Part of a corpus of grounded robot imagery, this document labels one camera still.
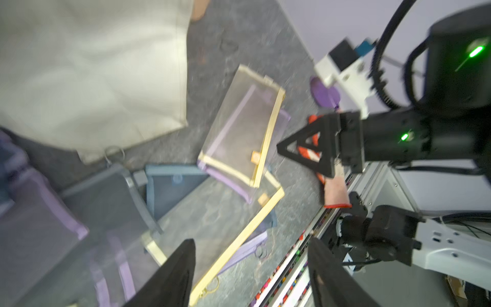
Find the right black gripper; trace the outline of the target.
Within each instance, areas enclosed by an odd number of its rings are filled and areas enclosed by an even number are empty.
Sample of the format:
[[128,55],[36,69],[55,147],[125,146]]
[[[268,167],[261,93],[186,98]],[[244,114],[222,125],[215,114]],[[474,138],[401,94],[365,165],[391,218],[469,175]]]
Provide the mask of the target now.
[[308,143],[312,135],[327,127],[331,119],[337,129],[337,155],[343,166],[362,173],[368,161],[410,162],[424,159],[431,147],[430,120],[412,109],[370,115],[358,112],[323,115],[277,144],[277,153],[316,172],[317,162],[289,150],[290,145],[322,151]]

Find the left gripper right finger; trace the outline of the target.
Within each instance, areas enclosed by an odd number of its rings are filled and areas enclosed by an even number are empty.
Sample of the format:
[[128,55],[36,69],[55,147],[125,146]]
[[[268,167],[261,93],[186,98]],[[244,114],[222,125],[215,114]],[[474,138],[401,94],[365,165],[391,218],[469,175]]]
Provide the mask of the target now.
[[308,270],[315,306],[378,306],[317,238],[308,245]]

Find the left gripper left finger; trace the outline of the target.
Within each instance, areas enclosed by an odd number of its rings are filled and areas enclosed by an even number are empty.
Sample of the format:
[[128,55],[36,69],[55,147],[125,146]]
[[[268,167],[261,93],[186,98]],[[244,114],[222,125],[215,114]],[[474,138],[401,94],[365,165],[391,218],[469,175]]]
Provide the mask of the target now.
[[186,239],[126,307],[188,306],[195,267],[195,241]]

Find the blue grey mesh pouch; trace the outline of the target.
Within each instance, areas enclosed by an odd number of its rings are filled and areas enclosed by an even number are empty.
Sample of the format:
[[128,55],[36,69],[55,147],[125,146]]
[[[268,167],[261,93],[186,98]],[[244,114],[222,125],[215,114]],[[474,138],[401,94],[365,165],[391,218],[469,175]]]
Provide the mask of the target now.
[[146,165],[147,208],[155,220],[161,219],[189,193],[208,179],[194,165]]

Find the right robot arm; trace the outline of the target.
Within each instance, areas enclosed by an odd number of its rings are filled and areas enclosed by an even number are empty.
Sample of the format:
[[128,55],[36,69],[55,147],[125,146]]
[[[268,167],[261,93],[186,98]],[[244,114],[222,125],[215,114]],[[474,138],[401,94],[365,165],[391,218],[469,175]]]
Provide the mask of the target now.
[[[473,168],[420,166],[420,171],[490,176],[490,4],[436,21],[403,64],[410,102],[386,92],[381,61],[413,1],[403,1],[375,42],[336,44],[315,65],[325,86],[339,84],[357,105],[314,120],[277,145],[279,155],[333,179],[337,165],[353,173],[386,161],[414,171],[413,161],[473,160]],[[427,220],[382,205],[371,218],[338,221],[342,243],[365,249],[373,262],[397,261],[490,285],[490,241],[461,235],[453,224],[490,223],[489,212],[456,212]]]

